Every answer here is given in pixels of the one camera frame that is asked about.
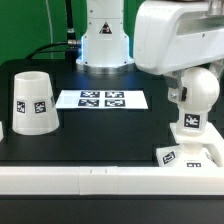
white paper sheet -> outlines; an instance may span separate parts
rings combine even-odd
[[[57,109],[148,109],[143,91],[62,90]]]

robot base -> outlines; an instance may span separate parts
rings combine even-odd
[[[94,73],[94,74],[109,74],[110,75],[110,74],[117,74],[117,73],[136,70],[136,66],[132,58],[130,58],[130,61],[127,64],[117,66],[117,67],[97,67],[97,66],[87,65],[87,64],[84,64],[84,62],[81,61],[80,59],[77,60],[76,65],[78,70]]]
[[[188,136],[178,132],[174,123],[170,127],[179,145],[157,149],[159,166],[201,168],[218,165],[217,156],[213,155],[222,152],[224,141],[211,123],[207,123],[205,132],[199,136]]]

white cup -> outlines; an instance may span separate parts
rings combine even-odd
[[[41,135],[59,126],[49,75],[45,72],[22,72],[15,75],[13,124],[15,132]]]

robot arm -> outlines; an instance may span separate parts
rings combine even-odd
[[[179,109],[178,122],[171,124],[179,145],[157,149],[160,166],[215,165],[203,146],[220,137],[207,117],[224,68],[221,3],[145,1],[138,11],[135,63],[142,71],[166,77],[168,99]],[[211,63],[209,70],[195,67],[205,63]]]

black table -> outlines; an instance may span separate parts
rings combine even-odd
[[[61,90],[143,90],[149,109],[58,110],[60,127],[42,136],[12,131],[14,75],[49,73]],[[224,136],[223,81],[209,114]],[[79,72],[64,60],[13,60],[0,67],[0,166],[158,166],[158,147],[175,145],[169,123],[178,119],[162,76]],[[223,196],[0,196],[1,223],[223,223]]]

